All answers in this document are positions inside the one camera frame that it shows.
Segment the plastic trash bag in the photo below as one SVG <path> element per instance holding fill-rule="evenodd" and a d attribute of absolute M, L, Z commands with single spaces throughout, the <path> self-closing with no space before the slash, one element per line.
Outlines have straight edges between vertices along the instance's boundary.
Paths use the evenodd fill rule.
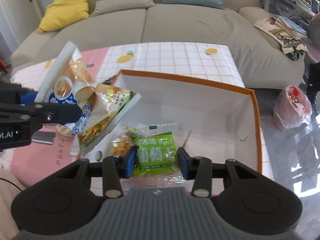
<path fill-rule="evenodd" d="M 312 107 L 307 96 L 295 86 L 281 91 L 273 110 L 273 122 L 280 130 L 311 122 Z"/>

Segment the black cable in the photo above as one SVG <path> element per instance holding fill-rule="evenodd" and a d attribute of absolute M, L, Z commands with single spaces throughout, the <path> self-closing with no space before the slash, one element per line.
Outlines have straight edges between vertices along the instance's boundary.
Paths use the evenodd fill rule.
<path fill-rule="evenodd" d="M 22 192 L 22 189 L 19 188 L 17 185 L 15 185 L 14 183 L 12 183 L 10 180 L 7 180 L 7 179 L 4 179 L 4 178 L 0 178 L 0 180 L 3 180 L 3 181 L 6 181 L 6 182 L 9 182 L 11 185 L 14 185 L 18 190 L 20 190 Z"/>

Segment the potato sticks package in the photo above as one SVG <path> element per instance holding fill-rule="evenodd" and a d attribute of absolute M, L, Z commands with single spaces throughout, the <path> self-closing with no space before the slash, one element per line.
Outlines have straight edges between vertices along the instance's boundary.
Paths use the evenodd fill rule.
<path fill-rule="evenodd" d="M 80 106 L 80 119 L 63 125 L 78 135 L 80 151 L 85 155 L 114 129 L 140 97 L 136 92 L 92 79 L 80 51 L 69 41 L 51 66 L 35 102 Z"/>

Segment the lemon print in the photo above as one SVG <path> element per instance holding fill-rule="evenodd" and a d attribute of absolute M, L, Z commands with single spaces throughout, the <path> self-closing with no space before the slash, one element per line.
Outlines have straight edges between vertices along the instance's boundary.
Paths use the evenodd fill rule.
<path fill-rule="evenodd" d="M 52 65 L 52 60 L 48 60 L 48 61 L 45 63 L 44 68 L 49 68 L 49 67 L 51 67 L 51 65 Z"/>
<path fill-rule="evenodd" d="M 208 55 L 208 56 L 211 56 L 212 54 L 215 54 L 217 53 L 218 50 L 217 49 L 214 49 L 214 48 L 208 48 L 206 49 L 205 53 Z"/>
<path fill-rule="evenodd" d="M 132 51 L 129 51 L 127 54 L 122 55 L 120 58 L 118 58 L 117 63 L 126 63 L 129 60 L 133 59 L 134 54 Z"/>

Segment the door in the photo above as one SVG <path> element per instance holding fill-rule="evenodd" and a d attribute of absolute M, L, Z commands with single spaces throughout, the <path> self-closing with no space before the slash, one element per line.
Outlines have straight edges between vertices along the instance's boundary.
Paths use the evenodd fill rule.
<path fill-rule="evenodd" d="M 0 10 L 18 44 L 21 44 L 40 23 L 32 0 L 0 0 Z"/>

